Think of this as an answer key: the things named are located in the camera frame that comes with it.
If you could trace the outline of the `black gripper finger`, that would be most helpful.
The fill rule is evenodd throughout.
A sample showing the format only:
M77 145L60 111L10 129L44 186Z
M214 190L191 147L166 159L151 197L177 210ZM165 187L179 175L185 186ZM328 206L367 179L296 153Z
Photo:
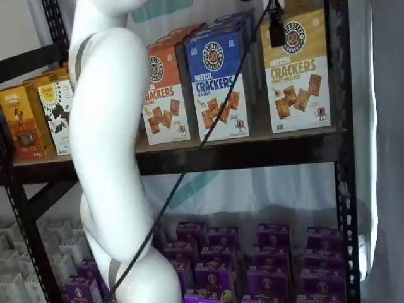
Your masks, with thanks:
M285 34L283 26L283 9L279 0L268 1L266 12L269 17L271 47L281 47L285 43Z

